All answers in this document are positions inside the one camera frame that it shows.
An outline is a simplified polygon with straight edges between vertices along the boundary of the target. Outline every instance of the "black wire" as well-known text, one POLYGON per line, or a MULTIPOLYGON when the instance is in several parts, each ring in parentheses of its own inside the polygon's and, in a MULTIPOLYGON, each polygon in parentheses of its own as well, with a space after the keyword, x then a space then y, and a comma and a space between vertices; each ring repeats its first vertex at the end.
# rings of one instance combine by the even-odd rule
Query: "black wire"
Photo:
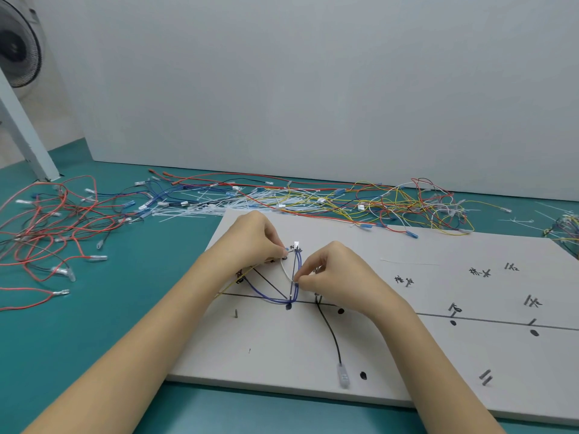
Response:
POLYGON ((324 321, 326 322, 326 324, 328 325, 328 329, 330 332, 332 332, 332 336, 334 337, 334 343, 336 343, 336 350, 337 350, 337 361, 340 363, 340 365, 342 364, 342 357, 340 356, 340 347, 337 344, 337 339, 336 339, 336 335, 334 335, 334 331, 332 330, 332 327, 329 325, 328 320, 326 319, 324 313, 322 312, 322 309, 320 308, 320 303, 322 301, 322 296, 320 296, 320 301, 318 301, 318 296, 315 296, 315 304, 318 306, 318 310, 320 311, 320 313, 322 314, 322 318, 324 319, 324 321))

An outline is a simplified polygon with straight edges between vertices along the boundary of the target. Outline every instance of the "fan grille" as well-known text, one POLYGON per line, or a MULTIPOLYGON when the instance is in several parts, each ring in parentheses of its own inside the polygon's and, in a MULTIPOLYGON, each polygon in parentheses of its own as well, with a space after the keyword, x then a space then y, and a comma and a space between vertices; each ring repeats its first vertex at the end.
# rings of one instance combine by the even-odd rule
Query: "fan grille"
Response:
POLYGON ((12 88, 29 85, 42 66, 40 43, 22 13, 0 0, 0 68, 12 88))

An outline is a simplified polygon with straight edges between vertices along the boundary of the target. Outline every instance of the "green table surface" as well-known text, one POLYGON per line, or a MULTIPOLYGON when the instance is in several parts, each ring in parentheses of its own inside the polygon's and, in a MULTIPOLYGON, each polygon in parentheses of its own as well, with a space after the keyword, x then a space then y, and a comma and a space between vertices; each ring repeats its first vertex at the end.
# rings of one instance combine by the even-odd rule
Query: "green table surface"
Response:
MULTIPOLYGON (((66 178, 92 175, 98 189, 107 193, 150 176, 145 166, 93 161, 84 140, 51 153, 66 178)), ((156 170, 193 174, 171 168, 156 170)), ((0 201, 34 179, 25 162, 0 169, 0 201)), ((540 236, 538 230, 498 220, 516 216, 547 228, 551 221, 535 210, 553 218, 562 212, 538 201, 579 212, 579 203, 566 201, 456 196, 457 200, 463 198, 512 210, 505 213, 489 207, 470 212, 476 230, 485 233, 540 236)), ((109 256, 106 262, 75 261, 76 283, 53 277, 42 285, 53 291, 70 289, 70 295, 27 310, 0 313, 0 433, 23 430, 116 343, 205 250, 221 220, 217 216, 159 222, 161 219, 150 216, 112 234, 101 252, 109 256)), ((0 269, 0 281, 3 287, 41 287, 19 267, 0 269)), ((500 422, 510 434, 579 432, 565 426, 500 422)), ((409 409, 165 382, 135 432, 408 434, 425 430, 416 411, 409 409)))

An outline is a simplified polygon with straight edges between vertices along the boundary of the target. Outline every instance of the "wiring board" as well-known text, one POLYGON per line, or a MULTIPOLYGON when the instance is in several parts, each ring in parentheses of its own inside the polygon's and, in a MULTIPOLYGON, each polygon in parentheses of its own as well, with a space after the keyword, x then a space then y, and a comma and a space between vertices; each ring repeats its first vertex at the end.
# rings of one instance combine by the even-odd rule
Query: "wiring board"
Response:
MULTIPOLYGON (((243 213, 228 210, 209 246, 243 213)), ((286 245, 299 241, 303 260, 332 240, 358 253, 410 303, 495 416, 579 424, 579 265, 553 241, 485 233, 453 238, 435 229, 422 229, 414 239, 383 228, 266 216, 286 245)), ((281 265, 291 271, 292 259, 245 276, 283 300, 291 283, 281 265)), ((235 283, 237 277, 209 307, 169 380, 412 405, 369 319, 321 301, 349 375, 344 388, 315 295, 300 290, 287 308, 264 301, 247 281, 235 283)))

